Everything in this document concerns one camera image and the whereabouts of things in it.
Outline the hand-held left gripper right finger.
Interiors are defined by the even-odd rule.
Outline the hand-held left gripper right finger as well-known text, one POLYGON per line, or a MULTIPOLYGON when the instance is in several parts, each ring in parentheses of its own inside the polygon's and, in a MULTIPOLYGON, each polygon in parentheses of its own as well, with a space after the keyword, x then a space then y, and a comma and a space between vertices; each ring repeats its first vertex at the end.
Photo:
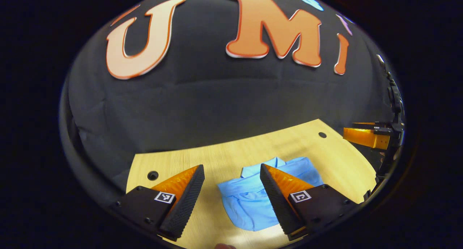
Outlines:
POLYGON ((359 207, 327 184, 314 186, 267 164, 260 167, 260 180, 290 241, 321 233, 359 207))

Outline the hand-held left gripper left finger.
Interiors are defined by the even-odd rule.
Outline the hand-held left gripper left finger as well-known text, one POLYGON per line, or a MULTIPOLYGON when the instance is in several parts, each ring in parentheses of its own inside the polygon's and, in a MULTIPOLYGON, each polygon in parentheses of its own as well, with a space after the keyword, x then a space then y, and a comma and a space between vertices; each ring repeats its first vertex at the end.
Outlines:
POLYGON ((147 188, 137 186, 114 203, 114 214, 153 237, 179 239, 188 223, 205 179, 203 165, 147 188))

